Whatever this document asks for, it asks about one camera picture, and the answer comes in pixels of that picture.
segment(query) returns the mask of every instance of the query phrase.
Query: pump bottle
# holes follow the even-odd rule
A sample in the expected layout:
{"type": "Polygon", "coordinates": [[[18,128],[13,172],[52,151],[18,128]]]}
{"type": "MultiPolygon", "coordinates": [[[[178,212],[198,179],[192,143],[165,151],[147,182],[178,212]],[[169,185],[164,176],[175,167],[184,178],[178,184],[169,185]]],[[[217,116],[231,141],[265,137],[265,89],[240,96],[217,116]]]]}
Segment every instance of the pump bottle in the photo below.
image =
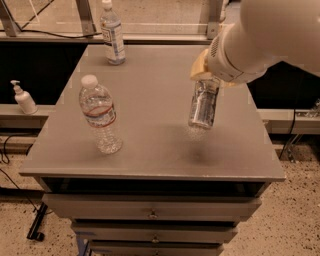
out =
{"type": "Polygon", "coordinates": [[[36,106],[36,103],[34,102],[34,100],[28,92],[23,91],[21,89],[21,87],[19,86],[20,82],[12,80],[11,84],[13,85],[13,89],[16,93],[14,98],[16,102],[19,104],[22,111],[27,115],[31,115],[37,112],[38,108],[36,106]]]}

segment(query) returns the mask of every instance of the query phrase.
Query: plastic water bottle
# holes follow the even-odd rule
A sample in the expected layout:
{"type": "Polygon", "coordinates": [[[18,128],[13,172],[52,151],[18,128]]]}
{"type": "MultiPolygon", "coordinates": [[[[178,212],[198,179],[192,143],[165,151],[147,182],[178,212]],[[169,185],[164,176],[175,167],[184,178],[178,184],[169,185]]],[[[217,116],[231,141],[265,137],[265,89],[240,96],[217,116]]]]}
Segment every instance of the plastic water bottle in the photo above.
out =
{"type": "Polygon", "coordinates": [[[189,115],[189,126],[211,129],[219,87],[220,80],[217,78],[196,82],[189,115]]]}
{"type": "Polygon", "coordinates": [[[98,149],[106,154],[117,152],[122,146],[122,140],[115,134],[117,116],[109,91],[98,83],[94,75],[84,76],[81,83],[80,107],[91,127],[98,149]]]}
{"type": "Polygon", "coordinates": [[[108,61],[112,65],[125,62],[124,44],[121,21],[112,10],[111,0],[102,0],[103,12],[100,17],[100,27],[106,48],[108,61]]]}

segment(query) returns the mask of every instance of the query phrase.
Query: bottle label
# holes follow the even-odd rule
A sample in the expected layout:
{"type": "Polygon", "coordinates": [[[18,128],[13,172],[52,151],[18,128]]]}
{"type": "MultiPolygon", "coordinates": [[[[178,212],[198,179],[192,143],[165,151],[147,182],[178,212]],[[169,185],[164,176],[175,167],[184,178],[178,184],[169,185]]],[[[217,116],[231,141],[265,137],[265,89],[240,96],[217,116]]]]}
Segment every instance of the bottle label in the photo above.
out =
{"type": "Polygon", "coordinates": [[[115,27],[101,26],[101,31],[106,46],[106,55],[108,59],[117,60],[124,59],[124,44],[122,39],[121,23],[115,27]]]}
{"type": "Polygon", "coordinates": [[[91,127],[103,128],[116,120],[116,111],[113,105],[107,109],[105,107],[96,107],[90,112],[84,113],[84,116],[91,127]]]}

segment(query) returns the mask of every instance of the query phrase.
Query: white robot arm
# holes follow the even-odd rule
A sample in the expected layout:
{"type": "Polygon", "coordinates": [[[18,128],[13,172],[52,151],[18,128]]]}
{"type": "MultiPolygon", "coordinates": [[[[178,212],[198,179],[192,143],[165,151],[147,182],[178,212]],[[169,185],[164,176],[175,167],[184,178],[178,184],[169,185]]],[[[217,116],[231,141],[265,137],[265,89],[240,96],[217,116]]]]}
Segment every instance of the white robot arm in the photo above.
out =
{"type": "Polygon", "coordinates": [[[207,70],[248,83],[285,61],[320,76],[319,0],[242,0],[240,21],[212,41],[207,70]]]}

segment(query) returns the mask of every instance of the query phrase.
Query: cabinet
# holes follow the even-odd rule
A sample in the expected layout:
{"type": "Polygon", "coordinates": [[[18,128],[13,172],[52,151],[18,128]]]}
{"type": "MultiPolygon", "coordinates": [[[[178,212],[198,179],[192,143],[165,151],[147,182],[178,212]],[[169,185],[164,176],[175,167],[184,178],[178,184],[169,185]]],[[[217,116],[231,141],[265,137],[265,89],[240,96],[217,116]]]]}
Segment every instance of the cabinet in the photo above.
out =
{"type": "Polygon", "coordinates": [[[187,121],[202,45],[130,45],[121,66],[89,45],[21,168],[79,239],[111,255],[219,255],[285,176],[246,85],[221,88],[214,127],[187,121]],[[78,106],[93,73],[115,98],[124,144],[103,155],[78,106]]]}

